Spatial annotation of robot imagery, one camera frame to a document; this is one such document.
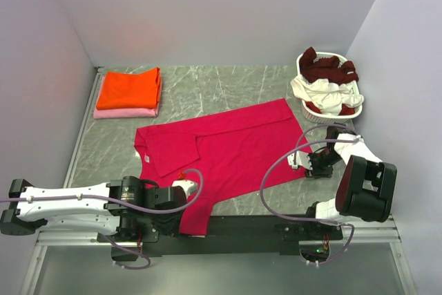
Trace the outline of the crimson pink t shirt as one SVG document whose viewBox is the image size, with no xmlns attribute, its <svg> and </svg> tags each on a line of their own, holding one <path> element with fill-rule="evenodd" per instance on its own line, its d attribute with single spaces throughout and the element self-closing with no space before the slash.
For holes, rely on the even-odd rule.
<svg viewBox="0 0 442 295">
<path fill-rule="evenodd" d="M 141 178 L 169 187 L 186 169 L 204 178 L 180 231 L 204 236 L 215 204 L 257 191 L 268 168 L 297 143 L 302 129 L 285 99 L 168 124 L 138 128 Z"/>
</svg>

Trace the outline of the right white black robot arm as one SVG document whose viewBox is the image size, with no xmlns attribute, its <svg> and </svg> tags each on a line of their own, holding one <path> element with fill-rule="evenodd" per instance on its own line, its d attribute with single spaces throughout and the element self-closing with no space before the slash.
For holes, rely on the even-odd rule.
<svg viewBox="0 0 442 295">
<path fill-rule="evenodd" d="M 297 152 L 296 160 L 308 178 L 330 178 L 334 165 L 343 161 L 345 170 L 336 195 L 313 204 L 315 215 L 305 219 L 303 231 L 312 239 L 327 231 L 326 220 L 342 222 L 346 217 L 365 222 L 385 222 L 392 207 L 397 168 L 376 157 L 359 134 L 346 126 L 327 127 L 327 143 L 313 153 Z"/>
</svg>

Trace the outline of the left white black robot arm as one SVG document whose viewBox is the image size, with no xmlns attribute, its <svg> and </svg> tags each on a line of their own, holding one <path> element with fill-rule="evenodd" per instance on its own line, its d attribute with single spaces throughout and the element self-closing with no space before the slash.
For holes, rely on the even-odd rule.
<svg viewBox="0 0 442 295">
<path fill-rule="evenodd" d="M 96 231 L 116 241 L 133 241 L 147 224 L 167 234 L 179 231 L 180 207 L 198 189 L 179 179 L 162 188 L 152 180 L 126 176 L 89 187 L 42 189 L 24 179 L 12 182 L 1 233 L 27 236 L 38 229 Z"/>
</svg>

